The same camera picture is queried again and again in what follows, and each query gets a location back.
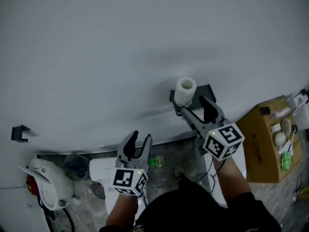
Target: white wall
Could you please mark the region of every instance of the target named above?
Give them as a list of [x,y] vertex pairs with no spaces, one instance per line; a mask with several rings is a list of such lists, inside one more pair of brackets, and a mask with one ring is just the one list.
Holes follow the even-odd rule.
[[[231,120],[300,90],[308,9],[309,0],[0,0],[0,149],[13,171],[1,179],[20,184],[15,157],[37,150],[97,151],[133,130],[155,143],[187,136],[169,102],[183,75],[210,83]],[[20,124],[39,135],[31,144],[10,142]],[[30,224],[6,214],[7,231]]]

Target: black hose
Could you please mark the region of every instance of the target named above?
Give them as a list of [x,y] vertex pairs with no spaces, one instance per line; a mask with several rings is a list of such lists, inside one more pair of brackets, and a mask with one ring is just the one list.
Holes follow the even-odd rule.
[[69,215],[69,213],[68,213],[68,211],[66,210],[66,208],[63,208],[63,211],[64,211],[64,213],[67,215],[67,217],[68,217],[68,219],[69,219],[69,221],[70,221],[70,224],[71,224],[71,231],[72,231],[72,232],[75,232],[75,227],[74,227],[74,223],[73,223],[73,221],[72,221],[71,216]]

